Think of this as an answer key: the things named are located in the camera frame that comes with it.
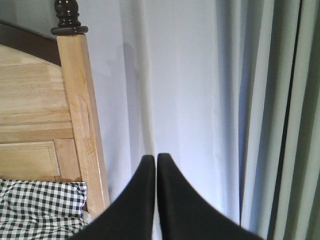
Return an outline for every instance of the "wooden headboard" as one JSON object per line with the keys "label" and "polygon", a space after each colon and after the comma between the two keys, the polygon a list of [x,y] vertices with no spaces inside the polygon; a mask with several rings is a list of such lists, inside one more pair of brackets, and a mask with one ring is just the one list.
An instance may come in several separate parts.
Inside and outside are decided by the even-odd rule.
{"label": "wooden headboard", "polygon": [[[84,181],[86,207],[95,218],[110,202],[84,34],[88,28],[78,22],[75,0],[56,1],[55,9],[60,18],[59,27],[52,29],[57,42],[0,26],[0,178]],[[47,59],[38,46],[21,51],[26,42],[10,41],[15,36],[32,38],[42,49],[47,46],[55,59]],[[55,49],[58,44],[58,60],[52,44]],[[61,66],[54,64],[60,61]]]}

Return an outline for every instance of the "checkered fabric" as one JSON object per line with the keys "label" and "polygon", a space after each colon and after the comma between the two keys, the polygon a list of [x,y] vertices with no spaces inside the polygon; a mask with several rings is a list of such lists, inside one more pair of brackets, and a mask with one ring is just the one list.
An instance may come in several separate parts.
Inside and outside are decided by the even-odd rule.
{"label": "checkered fabric", "polygon": [[0,239],[67,239],[86,224],[85,182],[0,179]]}

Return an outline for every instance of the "wooden bed rail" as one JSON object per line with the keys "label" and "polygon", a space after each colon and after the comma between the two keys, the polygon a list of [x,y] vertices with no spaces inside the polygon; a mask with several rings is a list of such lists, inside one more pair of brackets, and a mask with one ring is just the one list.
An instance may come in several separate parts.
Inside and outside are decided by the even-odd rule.
{"label": "wooden bed rail", "polygon": [[78,21],[76,0],[54,3],[62,75],[69,104],[71,122],[82,180],[87,184],[87,209],[95,218],[110,204],[105,159],[98,121],[86,26]]}

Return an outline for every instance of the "black and white gingham pillow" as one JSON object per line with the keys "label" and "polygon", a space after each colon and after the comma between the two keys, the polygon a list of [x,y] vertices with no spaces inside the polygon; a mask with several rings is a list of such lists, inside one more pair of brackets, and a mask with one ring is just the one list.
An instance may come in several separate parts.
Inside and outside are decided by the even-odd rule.
{"label": "black and white gingham pillow", "polygon": [[84,225],[85,182],[0,179],[0,239],[67,239]]}

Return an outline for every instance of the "dark wooden finial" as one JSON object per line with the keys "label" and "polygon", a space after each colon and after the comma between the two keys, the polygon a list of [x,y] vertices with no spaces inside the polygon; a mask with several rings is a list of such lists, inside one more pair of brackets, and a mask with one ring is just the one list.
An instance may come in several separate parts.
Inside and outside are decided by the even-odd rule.
{"label": "dark wooden finial", "polygon": [[53,35],[75,35],[88,32],[87,26],[79,22],[79,6],[76,0],[55,0],[54,8],[59,18],[58,27],[51,29]]}

